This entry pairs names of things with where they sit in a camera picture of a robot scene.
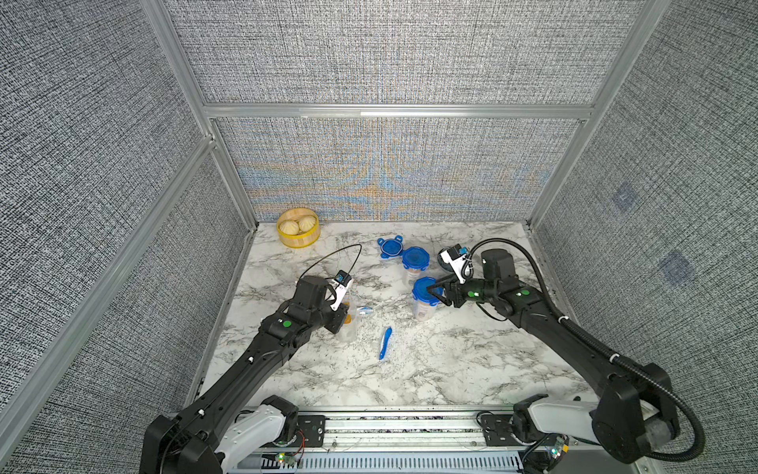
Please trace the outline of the clear plastic container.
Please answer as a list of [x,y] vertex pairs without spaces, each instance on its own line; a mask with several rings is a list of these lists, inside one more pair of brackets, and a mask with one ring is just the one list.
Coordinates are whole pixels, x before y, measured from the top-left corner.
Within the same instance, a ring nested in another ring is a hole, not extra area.
[[436,308],[436,304],[430,304],[422,300],[415,300],[413,306],[414,318],[420,322],[428,321],[434,316]]
[[426,275],[426,269],[406,268],[404,270],[404,282],[406,286],[412,288],[417,280]]
[[347,312],[347,315],[353,316],[353,324],[349,325],[343,325],[343,328],[341,328],[341,331],[339,334],[337,334],[337,339],[341,343],[352,343],[357,339],[357,333],[359,328],[359,315],[357,314],[357,309],[352,303],[348,303],[347,306],[349,306],[349,311]]

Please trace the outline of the blue lid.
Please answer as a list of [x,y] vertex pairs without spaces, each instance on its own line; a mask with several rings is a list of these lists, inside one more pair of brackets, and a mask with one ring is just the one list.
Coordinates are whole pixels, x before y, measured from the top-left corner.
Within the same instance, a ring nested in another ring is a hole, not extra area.
[[377,240],[379,246],[380,258],[382,260],[389,260],[397,257],[401,257],[404,253],[404,238],[401,235],[396,235],[392,238],[379,238]]
[[408,271],[423,272],[430,266],[430,254],[424,248],[409,247],[402,254],[402,264]]
[[437,280],[432,276],[424,276],[414,282],[412,291],[414,300],[428,306],[438,306],[440,304],[438,294],[439,287],[437,286]]

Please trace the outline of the blue toothbrush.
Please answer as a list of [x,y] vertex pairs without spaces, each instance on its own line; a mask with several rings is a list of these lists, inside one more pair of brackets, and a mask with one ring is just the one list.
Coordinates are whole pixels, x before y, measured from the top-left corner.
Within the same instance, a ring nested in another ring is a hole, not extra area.
[[384,359],[386,359],[387,357],[389,342],[392,337],[392,334],[393,334],[393,329],[391,327],[388,327],[382,335],[381,348],[380,348],[380,353],[379,353],[380,361],[384,361]]

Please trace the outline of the blue lid back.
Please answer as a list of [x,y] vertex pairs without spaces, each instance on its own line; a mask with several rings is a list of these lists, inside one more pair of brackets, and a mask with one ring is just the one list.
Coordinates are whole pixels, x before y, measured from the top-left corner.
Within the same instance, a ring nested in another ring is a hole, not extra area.
[[401,235],[396,235],[392,238],[379,238],[377,240],[379,246],[380,258],[382,260],[389,260],[397,257],[401,257],[404,253],[404,238]]

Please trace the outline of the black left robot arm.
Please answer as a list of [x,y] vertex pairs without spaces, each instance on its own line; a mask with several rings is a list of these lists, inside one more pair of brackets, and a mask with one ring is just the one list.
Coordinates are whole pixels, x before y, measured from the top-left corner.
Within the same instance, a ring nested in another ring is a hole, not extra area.
[[289,444],[296,437],[298,409],[271,396],[242,421],[247,402],[278,369],[324,328],[339,333],[353,279],[302,276],[292,298],[266,317],[252,343],[201,397],[174,418],[157,417],[147,428],[142,473],[226,473],[253,450]]

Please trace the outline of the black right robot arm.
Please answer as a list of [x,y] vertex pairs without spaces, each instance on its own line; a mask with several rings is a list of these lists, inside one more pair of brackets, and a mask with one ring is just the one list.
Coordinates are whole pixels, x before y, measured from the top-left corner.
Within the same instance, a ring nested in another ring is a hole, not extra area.
[[548,436],[579,438],[625,464],[643,457],[681,463],[704,452],[703,424],[674,392],[668,373],[618,353],[564,314],[523,246],[489,238],[472,248],[446,247],[437,260],[448,274],[428,286],[429,296],[455,308],[467,302],[490,305],[499,314],[497,321],[543,342],[598,398],[565,402],[541,394],[518,402],[510,422],[517,442],[534,450]]

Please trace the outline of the yellow bamboo steamer basket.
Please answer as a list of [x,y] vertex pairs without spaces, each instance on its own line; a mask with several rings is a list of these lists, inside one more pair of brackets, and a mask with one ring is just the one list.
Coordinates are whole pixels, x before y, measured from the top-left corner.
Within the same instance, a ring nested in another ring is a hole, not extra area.
[[321,222],[312,209],[298,207],[280,215],[276,230],[284,246],[302,249],[313,245],[320,238]]

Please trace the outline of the right cream dumpling bun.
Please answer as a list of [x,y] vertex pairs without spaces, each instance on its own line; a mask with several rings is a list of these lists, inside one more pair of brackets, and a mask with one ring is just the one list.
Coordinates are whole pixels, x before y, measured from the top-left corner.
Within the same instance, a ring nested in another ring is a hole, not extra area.
[[307,233],[311,231],[317,223],[318,219],[314,215],[304,215],[297,221],[299,232]]

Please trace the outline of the cream dumpling bun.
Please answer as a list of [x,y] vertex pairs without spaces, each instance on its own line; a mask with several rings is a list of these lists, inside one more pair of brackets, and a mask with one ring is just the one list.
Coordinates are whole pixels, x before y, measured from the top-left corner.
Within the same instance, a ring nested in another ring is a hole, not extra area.
[[285,221],[282,221],[280,223],[280,226],[278,227],[278,230],[283,233],[284,235],[298,235],[299,228],[296,220],[286,219]]
[[314,215],[304,215],[297,221],[299,232],[307,233],[311,231],[317,223],[318,219]]

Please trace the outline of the left cream dumpling bun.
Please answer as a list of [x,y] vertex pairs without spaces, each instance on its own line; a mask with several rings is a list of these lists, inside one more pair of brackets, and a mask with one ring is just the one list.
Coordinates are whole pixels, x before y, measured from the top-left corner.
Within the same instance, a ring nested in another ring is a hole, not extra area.
[[280,223],[280,226],[278,227],[278,230],[283,233],[284,235],[298,235],[299,228],[296,220],[286,219],[285,221],[282,221]]

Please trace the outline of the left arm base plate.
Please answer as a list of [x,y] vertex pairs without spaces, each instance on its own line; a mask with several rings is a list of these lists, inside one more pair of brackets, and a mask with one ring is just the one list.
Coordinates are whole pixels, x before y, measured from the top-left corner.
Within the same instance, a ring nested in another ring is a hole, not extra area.
[[281,433],[265,448],[321,448],[326,434],[323,415],[302,415],[297,406],[279,397],[270,396],[263,405],[274,407],[284,416]]

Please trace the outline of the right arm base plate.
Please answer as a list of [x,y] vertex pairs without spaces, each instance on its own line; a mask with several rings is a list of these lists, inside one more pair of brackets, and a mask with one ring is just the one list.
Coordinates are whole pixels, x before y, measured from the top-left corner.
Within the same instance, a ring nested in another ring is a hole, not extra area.
[[488,448],[504,448],[505,446],[511,446],[512,448],[527,448],[527,446],[535,446],[536,440],[533,442],[523,442],[519,440],[512,431],[511,414],[493,413],[491,411],[481,411],[475,416],[475,421],[480,427],[485,444]]

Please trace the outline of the aluminium front rail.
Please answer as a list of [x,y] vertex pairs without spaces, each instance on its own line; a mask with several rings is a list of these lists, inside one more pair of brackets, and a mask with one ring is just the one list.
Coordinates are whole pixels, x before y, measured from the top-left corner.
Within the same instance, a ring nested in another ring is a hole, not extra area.
[[537,448],[488,448],[475,416],[497,407],[303,409],[323,415],[321,448],[257,448],[226,473],[657,473],[624,464],[596,444],[548,436]]

